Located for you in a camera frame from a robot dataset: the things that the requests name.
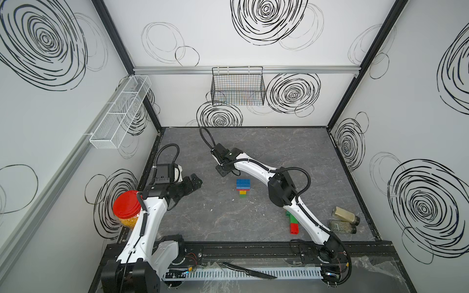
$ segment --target knife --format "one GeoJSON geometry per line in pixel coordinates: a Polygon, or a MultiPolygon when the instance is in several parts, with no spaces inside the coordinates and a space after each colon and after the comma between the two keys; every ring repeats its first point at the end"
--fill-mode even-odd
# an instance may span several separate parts
{"type": "Polygon", "coordinates": [[[256,270],[250,270],[250,269],[242,268],[242,267],[239,267],[237,265],[227,263],[227,262],[223,262],[223,265],[225,267],[229,268],[230,270],[243,271],[243,272],[246,273],[246,275],[252,276],[252,277],[257,277],[257,278],[266,279],[266,280],[274,280],[274,279],[277,278],[277,277],[272,276],[272,275],[267,275],[267,274],[261,273],[261,272],[256,271],[256,270]]]}

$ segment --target blue lego brick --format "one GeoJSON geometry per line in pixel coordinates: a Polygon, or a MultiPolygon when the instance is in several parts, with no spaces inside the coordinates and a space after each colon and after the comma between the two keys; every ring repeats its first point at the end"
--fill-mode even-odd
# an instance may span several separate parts
{"type": "Polygon", "coordinates": [[[236,179],[236,189],[251,189],[251,179],[236,179]]]}

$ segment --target black wire basket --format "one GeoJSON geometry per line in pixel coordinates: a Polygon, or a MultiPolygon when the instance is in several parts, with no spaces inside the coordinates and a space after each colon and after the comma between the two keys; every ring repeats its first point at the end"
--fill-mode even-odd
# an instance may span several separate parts
{"type": "Polygon", "coordinates": [[[264,105],[262,67],[212,68],[212,104],[264,105]]]}

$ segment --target metal frame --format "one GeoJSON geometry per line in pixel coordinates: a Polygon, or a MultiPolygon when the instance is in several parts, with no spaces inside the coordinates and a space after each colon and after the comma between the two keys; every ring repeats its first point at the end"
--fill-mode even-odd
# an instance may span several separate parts
{"type": "Polygon", "coordinates": [[[360,70],[360,74],[356,78],[354,78],[352,82],[350,83],[350,85],[348,86],[347,90],[345,91],[344,96],[342,97],[342,100],[339,102],[339,105],[335,109],[335,112],[332,115],[331,120],[327,124],[327,130],[329,132],[332,130],[332,127],[334,127],[335,123],[337,122],[340,115],[344,111],[349,100],[352,98],[353,94],[355,93],[355,90],[357,89],[358,85],[360,84],[362,79],[365,77],[365,74],[368,71],[368,68],[370,68],[371,63],[373,62],[373,59],[378,54],[381,48],[381,45],[386,40],[389,32],[393,28],[394,24],[396,23],[397,19],[401,15],[401,12],[404,10],[407,3],[408,3],[408,0],[396,0],[393,7],[389,11],[389,14],[387,15],[383,25],[381,26],[378,32],[378,35],[376,35],[373,43],[371,44],[370,49],[366,53],[365,58],[363,59],[363,62],[360,65],[360,67],[362,68],[360,70]]]}
{"type": "Polygon", "coordinates": [[[339,149],[337,148],[337,145],[335,144],[335,141],[331,132],[327,129],[326,131],[329,134],[329,138],[331,139],[335,152],[337,153],[337,156],[339,157],[340,164],[342,165],[342,168],[344,169],[348,182],[350,183],[350,186],[352,187],[355,197],[357,198],[358,204],[360,205],[360,208],[362,209],[362,212],[365,215],[365,220],[366,220],[366,223],[368,224],[368,227],[371,230],[371,234],[373,235],[376,241],[381,241],[382,239],[381,239],[381,236],[379,235],[378,228],[376,228],[375,222],[373,222],[370,212],[368,211],[368,208],[366,207],[366,204],[363,201],[362,195],[360,191],[358,190],[358,187],[356,186],[355,181],[353,180],[352,173],[348,169],[347,164],[345,164],[345,160],[342,157],[342,154],[340,153],[339,149]]]}
{"type": "Polygon", "coordinates": [[[141,66],[135,67],[137,75],[168,75],[168,74],[207,74],[212,75],[213,68],[219,68],[219,74],[324,74],[346,73],[359,74],[360,67],[356,65],[344,66],[263,66],[264,70],[239,66],[141,66]]]}
{"type": "MultiPolygon", "coordinates": [[[[209,262],[225,259],[273,259],[282,258],[289,261],[295,260],[303,262],[304,254],[302,246],[313,242],[215,242],[215,241],[185,241],[184,248],[187,251],[200,251],[202,256],[199,263],[207,265],[209,262]]],[[[101,272],[109,260],[116,260],[123,251],[126,243],[108,244],[103,257],[91,282],[88,293],[95,293],[101,279],[101,272]]],[[[388,256],[393,258],[398,270],[406,281],[406,285],[411,293],[416,293],[414,285],[410,280],[402,262],[397,255],[392,242],[390,241],[346,241],[348,253],[353,257],[362,256],[388,256]]]]}
{"type": "MultiPolygon", "coordinates": [[[[116,27],[114,26],[114,23],[109,15],[109,12],[103,2],[103,0],[91,0],[93,4],[95,5],[95,8],[101,17],[101,20],[108,31],[108,34],[113,41],[113,44],[122,59],[122,63],[126,67],[127,72],[130,74],[143,74],[143,75],[158,75],[158,74],[212,74],[212,68],[217,67],[217,66],[206,66],[206,67],[134,67],[132,64],[132,61],[129,57],[129,54],[125,50],[125,46],[119,37],[119,34],[117,32],[116,27]]],[[[395,24],[397,18],[399,17],[400,13],[403,11],[405,5],[407,4],[408,0],[396,0],[394,3],[391,11],[389,12],[384,24],[382,25],[378,35],[376,36],[375,40],[373,41],[369,51],[367,52],[362,64],[360,67],[357,66],[270,66],[270,67],[264,67],[264,73],[265,74],[285,74],[285,73],[349,73],[349,74],[355,74],[356,78],[353,79],[351,84],[349,85],[346,93],[344,94],[342,100],[340,101],[337,109],[335,110],[331,120],[328,123],[328,126],[326,127],[326,130],[328,131],[330,135],[330,131],[334,124],[337,122],[338,118],[340,117],[341,113],[345,109],[347,103],[349,102],[350,98],[353,96],[355,90],[357,89],[360,81],[363,79],[364,75],[366,74],[368,68],[370,67],[374,56],[378,53],[381,45],[383,44],[384,40],[386,39],[388,33],[390,32],[392,26],[395,24]]],[[[157,130],[163,134],[163,128],[161,127],[153,108],[151,107],[148,99],[145,99],[145,108],[147,109],[148,113],[151,116],[151,119],[157,128],[157,130]]],[[[151,169],[151,163],[152,159],[155,156],[155,152],[158,148],[159,142],[161,141],[162,135],[158,136],[154,148],[152,149],[149,159],[147,161],[144,173],[142,174],[141,180],[139,182],[139,188],[142,188],[145,183],[146,179],[148,178],[150,174],[150,169],[151,169]]],[[[407,284],[409,286],[409,289],[411,292],[415,292],[415,288],[412,285],[412,282],[410,281],[407,272],[405,271],[404,267],[402,266],[402,263],[400,262],[400,259],[397,255],[397,253],[394,250],[394,247],[392,244],[388,241],[382,241],[380,240],[379,233],[374,225],[374,222],[371,219],[371,216],[369,215],[369,212],[366,208],[366,205],[363,202],[363,199],[360,195],[360,192],[358,191],[358,188],[355,185],[355,182],[353,181],[353,178],[351,176],[350,171],[347,169],[343,158],[335,146],[335,143],[333,142],[334,147],[336,149],[337,155],[339,156],[342,166],[344,168],[345,173],[347,174],[347,177],[349,179],[349,182],[352,186],[352,189],[355,192],[355,195],[359,201],[359,204],[365,213],[365,218],[370,226],[373,235],[378,241],[375,242],[345,242],[346,245],[348,245],[349,252],[353,256],[361,256],[361,255],[386,255],[386,256],[391,256],[396,260],[396,263],[398,263],[399,269],[401,270],[401,273],[403,277],[406,279],[407,284]]],[[[128,229],[123,229],[122,233],[119,237],[120,242],[118,244],[111,244],[108,245],[106,248],[106,251],[103,255],[103,258],[101,260],[100,266],[98,267],[98,271],[96,272],[95,278],[93,280],[93,283],[91,284],[90,287],[90,292],[94,292],[93,288],[96,289],[98,283],[99,283],[99,276],[100,276],[100,270],[103,268],[105,263],[107,262],[108,259],[114,259],[116,258],[120,251],[121,248],[125,244],[125,240],[128,229]]],[[[206,247],[205,254],[203,255],[205,259],[208,259],[210,257],[220,257],[220,255],[226,256],[226,253],[223,252],[223,248],[227,248],[227,246],[237,246],[237,249],[239,249],[239,257],[246,257],[246,255],[251,255],[252,253],[249,252],[249,249],[251,248],[257,248],[257,253],[259,252],[258,249],[284,249],[288,246],[288,248],[291,250],[291,242],[186,242],[188,245],[196,245],[196,246],[204,246],[206,247]],[[221,251],[218,253],[211,252],[210,255],[207,255],[207,252],[210,252],[210,249],[213,251],[221,251]]]]}

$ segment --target red lid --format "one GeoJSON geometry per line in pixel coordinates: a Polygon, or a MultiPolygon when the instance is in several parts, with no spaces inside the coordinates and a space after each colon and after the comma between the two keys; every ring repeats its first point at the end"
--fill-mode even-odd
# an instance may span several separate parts
{"type": "Polygon", "coordinates": [[[133,218],[140,212],[140,203],[137,200],[137,191],[130,190],[121,194],[113,205],[113,212],[121,219],[133,218]]]}

